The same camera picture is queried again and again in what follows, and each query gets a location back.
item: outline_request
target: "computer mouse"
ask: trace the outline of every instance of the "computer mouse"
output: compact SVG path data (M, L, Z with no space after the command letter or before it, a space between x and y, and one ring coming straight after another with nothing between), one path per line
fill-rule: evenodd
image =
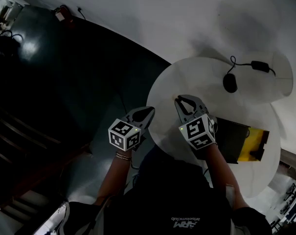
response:
M223 79L223 85L227 92L234 93L238 89L235 75L231 73L226 74Z

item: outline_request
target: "floor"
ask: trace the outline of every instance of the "floor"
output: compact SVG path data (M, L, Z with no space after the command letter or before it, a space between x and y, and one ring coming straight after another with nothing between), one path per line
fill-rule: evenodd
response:
M38 115L44 106L49 117L41 111L42 118L53 127L58 122L55 134L65 135L70 128L59 120L65 119L58 114L63 110L92 139L92 156L77 159L61 178L61 190L70 201L92 203L115 153L108 141L109 126L125 115L123 103L127 111L145 106L153 82L170 64L108 29L77 18L74 23L70 29L52 12L26 6L12 31L24 37L20 60L32 75L23 82L23 93L32 95L30 107L36 104L31 91L42 96L32 112ZM149 133L146 138L134 165L154 146Z

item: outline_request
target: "black t-shirt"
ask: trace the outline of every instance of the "black t-shirt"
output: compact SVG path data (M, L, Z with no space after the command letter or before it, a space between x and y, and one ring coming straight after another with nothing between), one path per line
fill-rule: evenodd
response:
M256 210L232 211L226 197L199 174L198 166L166 165L139 174L134 188L110 209L111 217L105 218L109 234L272 234Z

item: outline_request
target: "white cube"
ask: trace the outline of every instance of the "white cube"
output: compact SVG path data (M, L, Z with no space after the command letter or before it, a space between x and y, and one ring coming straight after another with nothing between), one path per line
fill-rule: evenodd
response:
M141 129L116 119L109 127L110 144L127 151L140 143Z
M214 121L207 114L179 127L186 141L196 150L215 143Z

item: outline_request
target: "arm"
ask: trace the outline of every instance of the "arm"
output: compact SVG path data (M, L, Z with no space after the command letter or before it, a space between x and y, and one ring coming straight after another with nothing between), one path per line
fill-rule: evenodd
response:
M233 210L249 207L244 201L237 180L222 156L216 144L211 144L205 151L205 160L210 171L215 189L226 194L226 185L232 185L235 190Z
M119 153L127 157L132 156L132 150L126 152L119 151ZM111 167L100 187L95 205L101 205L107 196L116 196L120 193L120 190L126 185L130 163L130 161L114 157Z

